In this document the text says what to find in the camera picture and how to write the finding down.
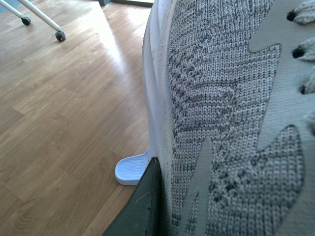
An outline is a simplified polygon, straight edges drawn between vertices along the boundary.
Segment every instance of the white shoe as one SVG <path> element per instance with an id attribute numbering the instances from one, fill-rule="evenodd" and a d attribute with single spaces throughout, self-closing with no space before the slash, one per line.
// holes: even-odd
<path id="1" fill-rule="evenodd" d="M 315 1 L 164 6 L 143 58 L 162 235 L 313 236 Z"/>
<path id="2" fill-rule="evenodd" d="M 116 180 L 123 185 L 137 185 L 147 164 L 148 151 L 120 160 L 115 167 Z"/>

